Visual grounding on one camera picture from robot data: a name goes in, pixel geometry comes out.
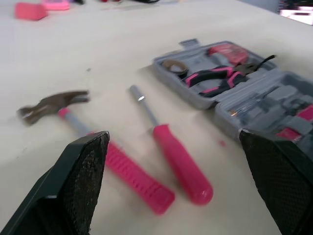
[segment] table surface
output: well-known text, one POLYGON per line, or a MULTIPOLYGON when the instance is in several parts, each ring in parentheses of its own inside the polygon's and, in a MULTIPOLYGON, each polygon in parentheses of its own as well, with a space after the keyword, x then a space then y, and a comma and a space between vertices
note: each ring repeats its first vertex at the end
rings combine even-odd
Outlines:
POLYGON ((241 147, 214 125, 214 111, 185 103, 149 65, 181 49, 183 40, 198 38, 203 45, 229 40, 264 57, 277 54, 280 69, 310 78, 312 28, 235 0, 103 4, 88 1, 38 22, 15 20, 11 1, 0 6, 0 229, 76 138, 54 116, 26 127, 16 110, 54 93, 88 89, 92 101, 72 105, 72 111, 90 127, 109 130, 135 161, 176 192, 169 211, 155 216, 106 169, 91 235, 279 235, 241 147), (211 181, 215 194, 208 205, 192 205, 179 188, 151 137, 151 123, 128 92, 132 84, 211 181))

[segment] hammer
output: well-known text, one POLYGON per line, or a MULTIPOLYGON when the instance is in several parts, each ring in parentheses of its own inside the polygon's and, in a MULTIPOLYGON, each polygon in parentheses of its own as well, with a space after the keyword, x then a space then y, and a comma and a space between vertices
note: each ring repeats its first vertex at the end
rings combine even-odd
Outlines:
MULTIPOLYGON (((89 102, 88 91, 73 91, 55 94, 42 99, 36 106, 26 106, 18 110, 18 115, 29 125, 44 116, 57 114, 69 122, 80 136, 93 134, 68 108, 75 103, 89 102)), ((118 145, 110 141, 105 165, 133 189, 156 213, 163 214, 175 199, 174 193, 149 176, 132 161, 118 145)))

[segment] screwdriver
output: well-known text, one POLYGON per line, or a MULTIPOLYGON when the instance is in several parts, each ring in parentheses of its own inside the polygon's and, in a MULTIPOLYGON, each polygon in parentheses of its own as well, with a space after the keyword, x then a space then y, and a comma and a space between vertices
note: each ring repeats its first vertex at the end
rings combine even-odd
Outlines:
POLYGON ((193 161, 185 147, 171 133, 168 124, 160 125, 151 109, 145 102, 145 96, 136 85, 130 87, 139 104, 147 111, 153 125, 153 137, 174 171, 189 199, 197 205, 209 203, 213 197, 213 188, 199 167, 193 161))

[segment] gray plastic case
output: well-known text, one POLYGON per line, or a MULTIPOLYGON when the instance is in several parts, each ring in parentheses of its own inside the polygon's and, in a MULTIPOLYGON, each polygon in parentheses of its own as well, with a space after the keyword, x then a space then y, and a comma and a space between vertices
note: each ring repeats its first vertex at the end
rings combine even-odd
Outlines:
MULTIPOLYGON (((206 46, 201 46, 197 39, 191 39, 180 42, 180 45, 182 45, 183 48, 185 49, 182 52, 165 55, 154 59, 153 67, 156 70, 158 79, 167 86, 169 86, 172 90, 177 92, 184 100, 189 102, 197 109, 209 109, 214 107, 216 102, 219 102, 220 100, 223 100, 227 96, 231 95, 234 88, 213 98, 206 98, 200 96, 199 92, 204 91, 212 86, 218 86, 217 82, 219 81, 216 80, 204 81, 189 88, 187 85, 180 81, 176 74, 167 71, 165 68, 163 68, 161 64, 167 59, 179 60, 183 62, 185 65, 187 65, 187 67, 189 68, 188 75, 191 75, 200 70, 213 69, 221 65, 233 67, 233 65, 228 62, 228 59, 219 53, 215 53, 211 56, 208 56, 208 50, 211 47, 226 43, 236 45, 232 42, 223 41, 206 46)), ((257 54, 251 51, 247 50, 247 52, 249 55, 248 63, 258 64, 264 60, 264 58, 258 56, 257 54)), ((252 80, 254 80, 254 78, 259 78, 267 71, 273 70, 275 68, 276 65, 274 63, 266 62, 257 72, 248 75, 248 78, 250 79, 245 83, 250 83, 252 82, 252 80)), ((235 88, 241 87, 242 85, 244 85, 244 83, 237 85, 235 88)))
MULTIPOLYGON (((210 47, 224 43, 233 44, 225 41, 200 46, 196 39, 181 42, 185 47, 184 51, 154 60, 158 78, 196 108, 215 107, 214 122, 237 142, 240 142, 239 132, 243 128, 274 135, 290 128, 301 135, 294 141, 298 147, 313 156, 313 118, 307 121, 296 116, 297 112, 313 104, 312 81, 292 72, 280 71, 272 62, 266 62, 262 69, 248 75, 247 82, 242 82, 213 98, 205 98, 198 95, 199 91, 187 87, 174 73, 161 66, 166 59, 179 60, 191 70, 188 75, 219 65, 233 66, 222 55, 219 55, 219 58, 207 55, 210 47)), ((248 63, 263 61, 262 57, 250 51, 248 55, 248 63)))

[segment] pink handle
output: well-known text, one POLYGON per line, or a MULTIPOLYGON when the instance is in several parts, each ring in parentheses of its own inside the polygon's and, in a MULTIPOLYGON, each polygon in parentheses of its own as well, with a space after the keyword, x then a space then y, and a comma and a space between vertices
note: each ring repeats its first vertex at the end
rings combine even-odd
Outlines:
POLYGON ((156 214, 165 213, 173 203, 174 193, 144 172, 112 141, 108 145, 106 166, 138 193, 156 214))
POLYGON ((168 125, 156 126, 153 137, 162 149, 182 187, 190 200, 205 205, 213 197, 213 188, 198 166, 192 160, 184 146, 173 136, 168 125))

